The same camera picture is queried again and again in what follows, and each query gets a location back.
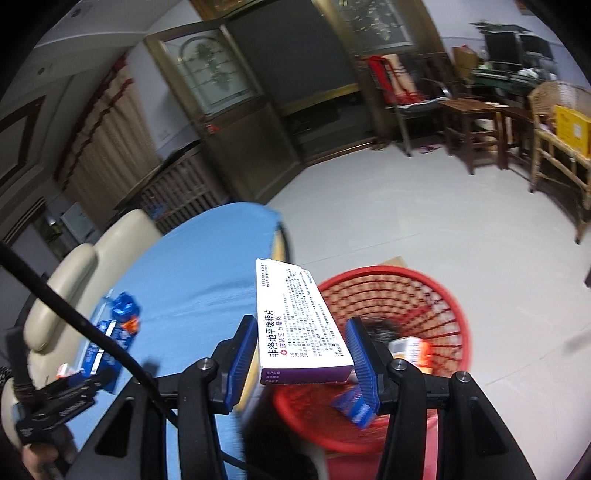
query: cardboard box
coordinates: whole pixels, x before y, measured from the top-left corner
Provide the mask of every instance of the cardboard box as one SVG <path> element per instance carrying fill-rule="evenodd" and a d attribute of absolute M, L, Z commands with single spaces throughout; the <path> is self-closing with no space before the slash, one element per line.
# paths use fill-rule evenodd
<path fill-rule="evenodd" d="M 569 147 L 588 157 L 591 140 L 591 118 L 562 105 L 554 106 L 556 135 Z"/>
<path fill-rule="evenodd" d="M 471 70 L 478 68 L 478 54 L 470 47 L 453 47 L 453 61 L 456 64 L 456 74 L 460 78 L 471 79 Z"/>

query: beige sofa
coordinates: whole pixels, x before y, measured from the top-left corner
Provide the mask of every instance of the beige sofa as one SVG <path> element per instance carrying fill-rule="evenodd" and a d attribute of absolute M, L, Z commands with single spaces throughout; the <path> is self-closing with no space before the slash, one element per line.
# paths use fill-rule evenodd
<path fill-rule="evenodd" d="M 88 318 L 100 298 L 160 238 L 160 232 L 143 211 L 129 212 L 95 245 L 83 244 L 72 250 L 47 284 Z M 75 360 L 82 338 L 39 300 L 27 317 L 24 335 L 30 348 L 29 372 L 37 388 L 51 383 L 60 365 Z M 12 421 L 15 403 L 9 380 L 2 392 L 2 425 L 10 441 L 20 447 Z"/>

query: window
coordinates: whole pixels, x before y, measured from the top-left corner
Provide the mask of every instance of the window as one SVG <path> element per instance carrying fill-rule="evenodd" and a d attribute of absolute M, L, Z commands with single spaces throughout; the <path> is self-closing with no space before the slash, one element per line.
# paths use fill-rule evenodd
<path fill-rule="evenodd" d="M 391 0 L 332 0 L 359 41 L 360 51 L 375 53 L 413 43 Z"/>

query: screw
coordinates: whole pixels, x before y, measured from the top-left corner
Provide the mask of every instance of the screw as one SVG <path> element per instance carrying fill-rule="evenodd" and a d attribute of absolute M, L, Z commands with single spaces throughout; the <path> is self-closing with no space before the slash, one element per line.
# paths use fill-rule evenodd
<path fill-rule="evenodd" d="M 197 360 L 197 367 L 199 370 L 210 370 L 215 367 L 216 361 L 213 358 L 209 358 L 208 356 L 202 358 L 201 360 Z"/>
<path fill-rule="evenodd" d="M 472 376 L 464 370 L 456 373 L 456 378 L 462 383 L 468 383 L 470 380 L 472 380 Z"/>
<path fill-rule="evenodd" d="M 401 358 L 395 358 L 394 360 L 392 360 L 390 366 L 392 366 L 392 368 L 398 372 L 403 372 L 404 370 L 406 370 L 406 362 Z"/>

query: round table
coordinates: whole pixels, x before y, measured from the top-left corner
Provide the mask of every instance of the round table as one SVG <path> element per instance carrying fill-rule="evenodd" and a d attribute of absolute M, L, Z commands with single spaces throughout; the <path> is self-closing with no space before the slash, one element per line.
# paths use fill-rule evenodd
<path fill-rule="evenodd" d="M 140 330 L 129 353 L 159 365 L 157 375 L 181 372 L 231 338 L 245 314 L 256 316 L 257 258 L 277 250 L 280 217 L 254 203 L 231 203 L 198 215 L 162 237 L 113 287 L 141 306 Z M 116 393 L 130 379 L 123 370 Z M 69 423 L 81 447 L 115 396 L 101 391 L 96 405 Z M 216 415 L 222 450 L 243 458 L 238 419 Z M 168 477 L 180 477 L 177 433 L 167 426 Z M 246 478 L 228 464 L 229 479 Z"/>

